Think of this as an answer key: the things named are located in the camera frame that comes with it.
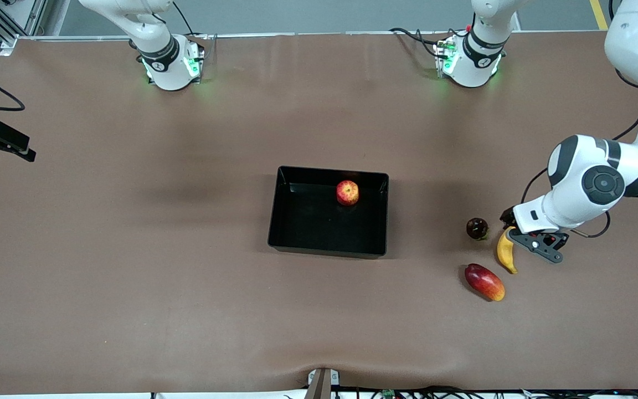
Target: black tray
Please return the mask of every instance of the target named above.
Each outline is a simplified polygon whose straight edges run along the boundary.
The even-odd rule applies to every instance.
[[[352,180],[359,202],[336,200],[336,185]],[[287,252],[377,258],[385,255],[388,175],[281,166],[267,243]]]

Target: table surface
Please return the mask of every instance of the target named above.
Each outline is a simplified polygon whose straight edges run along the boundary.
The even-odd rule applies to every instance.
[[[317,366],[344,386],[638,388],[638,199],[562,265],[494,259],[552,148],[638,114],[604,38],[514,35],[478,89],[390,35],[218,40],[177,93],[127,43],[20,40],[0,85],[27,108],[0,120],[38,158],[0,154],[0,393],[290,389]],[[269,248],[281,165],[389,174],[387,255]],[[504,301],[466,287],[472,262]]]

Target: apple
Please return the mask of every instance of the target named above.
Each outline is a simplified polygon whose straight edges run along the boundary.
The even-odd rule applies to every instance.
[[[336,186],[336,200],[345,206],[359,202],[359,186],[351,180],[344,180]]]
[[[490,300],[500,301],[506,295],[501,279],[488,268],[476,263],[469,263],[464,269],[466,282]]]

